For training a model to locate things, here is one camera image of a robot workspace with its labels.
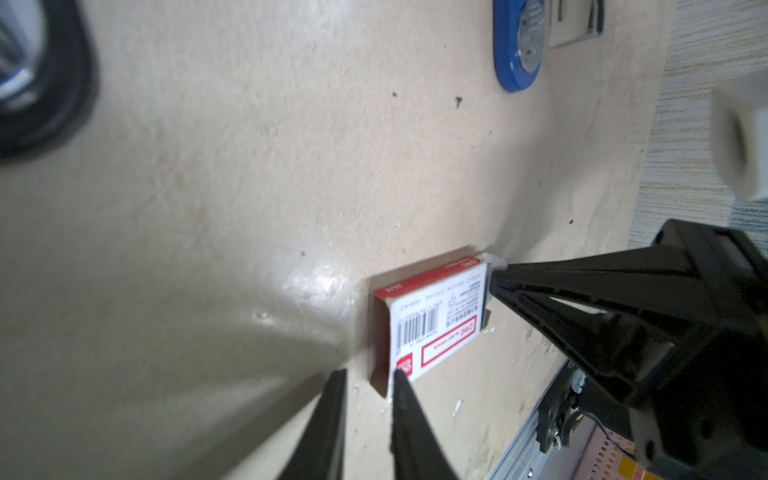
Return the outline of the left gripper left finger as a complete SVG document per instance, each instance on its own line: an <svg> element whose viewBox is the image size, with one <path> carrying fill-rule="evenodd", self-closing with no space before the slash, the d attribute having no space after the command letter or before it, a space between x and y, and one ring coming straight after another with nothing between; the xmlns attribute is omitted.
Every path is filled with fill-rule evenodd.
<svg viewBox="0 0 768 480"><path fill-rule="evenodd" d="M347 415L347 370L333 371L279 479L342 479Z"/></svg>

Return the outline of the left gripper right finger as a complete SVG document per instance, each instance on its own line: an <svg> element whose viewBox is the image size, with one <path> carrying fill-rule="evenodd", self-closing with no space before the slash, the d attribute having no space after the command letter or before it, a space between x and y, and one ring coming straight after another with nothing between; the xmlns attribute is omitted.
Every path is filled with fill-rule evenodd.
<svg viewBox="0 0 768 480"><path fill-rule="evenodd" d="M393 375L390 451L397 480L457 479L443 454L407 375Z"/></svg>

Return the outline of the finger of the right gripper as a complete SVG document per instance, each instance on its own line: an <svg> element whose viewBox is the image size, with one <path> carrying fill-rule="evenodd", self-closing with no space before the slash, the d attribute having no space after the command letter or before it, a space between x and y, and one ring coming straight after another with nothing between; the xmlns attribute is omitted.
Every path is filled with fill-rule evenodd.
<svg viewBox="0 0 768 480"><path fill-rule="evenodd" d="M491 275L493 297L615 401L767 387L767 260L742 231L671 219L638 249Z"/></svg>

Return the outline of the red white staple box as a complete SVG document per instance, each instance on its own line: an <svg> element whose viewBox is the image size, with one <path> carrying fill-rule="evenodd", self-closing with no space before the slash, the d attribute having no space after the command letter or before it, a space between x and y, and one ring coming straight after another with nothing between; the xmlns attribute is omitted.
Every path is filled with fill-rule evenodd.
<svg viewBox="0 0 768 480"><path fill-rule="evenodd" d="M390 400L397 370L415 380L476 338L488 323L491 274L506 267L480 253L375 290L374 389Z"/></svg>

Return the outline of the blue stapler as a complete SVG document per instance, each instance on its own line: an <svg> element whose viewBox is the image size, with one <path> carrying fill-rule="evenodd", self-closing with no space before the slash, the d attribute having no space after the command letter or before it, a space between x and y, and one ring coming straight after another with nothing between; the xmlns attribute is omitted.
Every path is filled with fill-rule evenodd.
<svg viewBox="0 0 768 480"><path fill-rule="evenodd" d="M509 93L531 87L547 48L598 38L605 27L602 0L494 0L493 60Z"/></svg>

